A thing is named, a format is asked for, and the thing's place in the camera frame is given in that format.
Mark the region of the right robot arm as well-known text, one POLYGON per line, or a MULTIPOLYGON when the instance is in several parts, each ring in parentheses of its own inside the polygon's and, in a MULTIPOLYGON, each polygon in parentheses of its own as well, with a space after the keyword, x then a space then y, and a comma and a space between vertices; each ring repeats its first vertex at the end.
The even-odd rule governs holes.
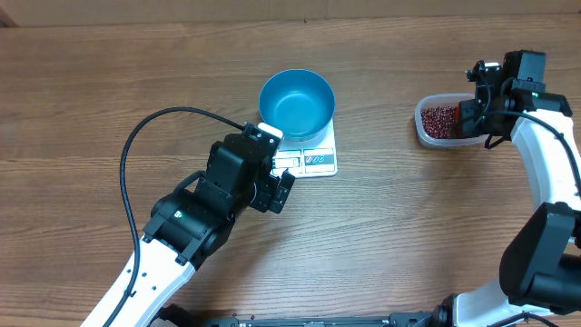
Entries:
POLYGON ((580 309, 580 154, 573 112, 547 92, 546 56, 519 50, 501 64, 478 61, 466 72, 475 97, 459 103, 452 133, 486 136, 491 149, 511 142, 523 160, 534 213, 506 248, 495 280, 452 295, 433 313, 434 326, 511 326, 580 309))

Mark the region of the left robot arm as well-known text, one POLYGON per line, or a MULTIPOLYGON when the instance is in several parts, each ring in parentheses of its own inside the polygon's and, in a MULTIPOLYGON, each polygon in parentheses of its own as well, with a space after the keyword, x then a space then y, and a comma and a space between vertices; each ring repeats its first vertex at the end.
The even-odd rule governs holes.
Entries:
POLYGON ((84 320, 85 326, 147 326, 203 262, 222 247, 243 211, 279 213, 294 176, 272 171, 282 131, 246 124, 212 145, 207 167, 152 208, 137 253, 84 320))

